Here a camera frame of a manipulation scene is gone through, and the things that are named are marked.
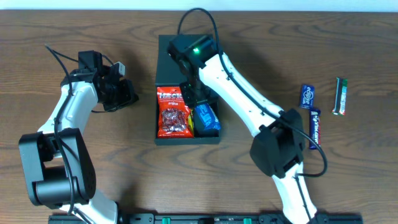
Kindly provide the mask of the yellow snack bag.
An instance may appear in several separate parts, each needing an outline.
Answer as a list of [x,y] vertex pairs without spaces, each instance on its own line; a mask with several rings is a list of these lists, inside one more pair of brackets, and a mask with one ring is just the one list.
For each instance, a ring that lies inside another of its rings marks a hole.
[[190,134],[192,135],[192,137],[194,137],[194,122],[193,122],[193,110],[192,109],[190,109],[190,112],[188,114],[187,126],[188,126],[188,130],[189,130]]

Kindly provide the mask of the black box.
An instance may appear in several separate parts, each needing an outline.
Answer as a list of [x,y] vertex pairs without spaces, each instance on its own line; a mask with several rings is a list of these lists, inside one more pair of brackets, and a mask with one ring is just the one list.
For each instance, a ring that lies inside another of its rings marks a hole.
[[[172,60],[167,53],[169,42],[175,37],[172,35],[159,35],[159,54],[157,60],[157,71],[155,76],[155,87],[161,86],[179,86],[187,81],[179,66]],[[201,145],[201,144],[219,144],[220,131],[205,131],[199,118],[194,118],[194,137],[193,138],[159,138],[159,104],[155,103],[155,139],[157,146],[178,146],[178,145]]]

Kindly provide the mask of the blue cookie pack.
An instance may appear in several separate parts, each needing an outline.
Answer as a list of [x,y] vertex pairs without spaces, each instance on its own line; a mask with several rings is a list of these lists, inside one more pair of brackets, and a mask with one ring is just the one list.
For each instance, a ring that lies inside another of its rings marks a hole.
[[221,130],[221,123],[208,103],[197,105],[193,112],[198,131]]

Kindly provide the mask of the red candy bag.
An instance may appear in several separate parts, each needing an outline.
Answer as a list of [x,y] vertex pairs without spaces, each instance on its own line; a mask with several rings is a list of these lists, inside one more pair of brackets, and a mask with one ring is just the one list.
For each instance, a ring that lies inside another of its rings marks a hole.
[[157,87],[158,138],[192,138],[187,126],[190,108],[178,86]]

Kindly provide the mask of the purple Dairy Milk bar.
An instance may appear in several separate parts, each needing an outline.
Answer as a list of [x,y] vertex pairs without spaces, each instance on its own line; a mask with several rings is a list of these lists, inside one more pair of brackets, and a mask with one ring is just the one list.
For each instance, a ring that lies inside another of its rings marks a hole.
[[309,135],[311,139],[320,145],[320,115],[321,111],[318,108],[310,109],[310,128]]

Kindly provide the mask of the green white candy bar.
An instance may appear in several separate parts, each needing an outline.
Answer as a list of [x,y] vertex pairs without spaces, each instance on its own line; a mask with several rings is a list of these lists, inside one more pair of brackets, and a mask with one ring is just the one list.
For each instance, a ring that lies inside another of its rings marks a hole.
[[335,105],[332,109],[332,113],[338,116],[345,115],[346,106],[346,94],[347,94],[347,79],[337,77],[336,78],[336,93],[335,93]]

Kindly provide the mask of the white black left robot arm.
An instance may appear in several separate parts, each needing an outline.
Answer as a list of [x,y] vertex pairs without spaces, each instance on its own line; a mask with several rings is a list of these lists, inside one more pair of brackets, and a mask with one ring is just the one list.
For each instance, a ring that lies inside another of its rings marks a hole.
[[30,201],[70,212],[87,223],[117,223],[118,206],[96,189],[83,133],[93,108],[119,110],[137,100],[125,66],[76,69],[61,82],[61,97],[36,133],[24,134],[19,152]]

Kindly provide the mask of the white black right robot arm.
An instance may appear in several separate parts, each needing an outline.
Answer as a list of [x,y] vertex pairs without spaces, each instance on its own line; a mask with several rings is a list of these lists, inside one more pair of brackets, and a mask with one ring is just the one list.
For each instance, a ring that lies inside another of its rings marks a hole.
[[177,35],[167,52],[189,80],[215,92],[244,122],[253,136],[251,159],[274,180],[285,218],[291,223],[311,223],[317,208],[304,181],[305,134],[299,113],[284,111],[261,95],[208,35],[197,40]]

